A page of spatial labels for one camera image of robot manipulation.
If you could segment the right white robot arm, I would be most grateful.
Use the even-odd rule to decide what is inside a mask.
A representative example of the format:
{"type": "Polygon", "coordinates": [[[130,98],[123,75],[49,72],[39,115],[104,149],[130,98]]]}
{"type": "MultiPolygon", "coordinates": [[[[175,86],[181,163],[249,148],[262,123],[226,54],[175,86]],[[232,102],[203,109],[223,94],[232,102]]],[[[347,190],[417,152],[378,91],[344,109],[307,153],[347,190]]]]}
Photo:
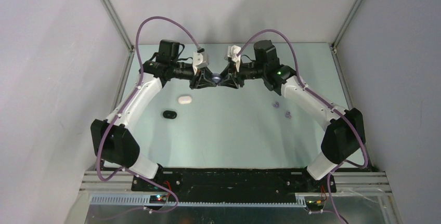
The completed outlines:
{"type": "Polygon", "coordinates": [[[228,47],[228,66],[221,73],[219,86],[238,89],[246,80],[262,79],[268,90],[294,101],[325,132],[321,152],[305,168],[302,184],[307,191],[315,192],[321,188],[323,177],[348,162],[357,150],[364,156],[362,167],[367,166],[364,121],[358,109],[348,110],[314,92],[296,69],[281,64],[270,40],[254,44],[255,59],[251,62],[242,62],[241,53],[239,46],[228,47]]]}

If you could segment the white earbud charging case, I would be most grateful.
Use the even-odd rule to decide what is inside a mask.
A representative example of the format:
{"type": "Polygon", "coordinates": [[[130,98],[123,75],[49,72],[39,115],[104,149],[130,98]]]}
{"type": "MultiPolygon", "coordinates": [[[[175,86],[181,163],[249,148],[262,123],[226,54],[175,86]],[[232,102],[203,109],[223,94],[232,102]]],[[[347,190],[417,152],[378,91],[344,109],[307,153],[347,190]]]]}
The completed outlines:
{"type": "Polygon", "coordinates": [[[192,97],[191,96],[180,96],[178,98],[179,104],[190,104],[192,103],[192,97]]]}

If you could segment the purple earbud charging case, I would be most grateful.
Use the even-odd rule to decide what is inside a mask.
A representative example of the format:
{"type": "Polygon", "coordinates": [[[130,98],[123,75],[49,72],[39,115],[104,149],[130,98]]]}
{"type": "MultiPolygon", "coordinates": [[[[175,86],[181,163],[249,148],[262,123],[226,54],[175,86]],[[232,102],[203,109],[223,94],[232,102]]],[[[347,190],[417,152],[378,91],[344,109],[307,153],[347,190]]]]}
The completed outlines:
{"type": "Polygon", "coordinates": [[[212,74],[212,81],[216,84],[218,84],[222,80],[222,76],[218,73],[212,74]]]}

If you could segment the black earbud charging case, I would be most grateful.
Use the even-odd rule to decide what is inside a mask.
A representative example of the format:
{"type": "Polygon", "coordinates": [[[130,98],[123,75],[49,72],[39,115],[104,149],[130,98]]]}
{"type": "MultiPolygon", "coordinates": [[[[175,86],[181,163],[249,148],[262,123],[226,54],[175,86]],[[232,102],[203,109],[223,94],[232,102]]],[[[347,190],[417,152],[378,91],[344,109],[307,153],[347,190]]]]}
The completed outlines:
{"type": "Polygon", "coordinates": [[[173,119],[177,118],[177,112],[172,111],[172,110],[165,110],[165,111],[163,111],[162,116],[165,119],[173,120],[173,119]]]}

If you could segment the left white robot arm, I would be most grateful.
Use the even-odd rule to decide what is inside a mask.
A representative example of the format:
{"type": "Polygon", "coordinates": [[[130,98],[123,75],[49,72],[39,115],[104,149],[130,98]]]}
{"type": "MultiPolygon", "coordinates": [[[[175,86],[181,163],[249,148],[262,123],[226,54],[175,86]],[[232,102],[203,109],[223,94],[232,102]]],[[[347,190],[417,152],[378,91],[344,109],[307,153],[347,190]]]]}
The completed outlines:
{"type": "Polygon", "coordinates": [[[191,88],[216,85],[211,81],[205,50],[198,46],[190,58],[192,63],[186,63],[179,57],[183,49],[179,42],[160,41],[159,50],[141,64],[137,81],[127,97],[104,120],[92,122],[90,129],[97,168],[104,160],[145,177],[144,184],[150,190],[162,189],[164,176],[158,173],[160,164],[141,153],[132,132],[147,105],[168,81],[188,80],[191,88]]]}

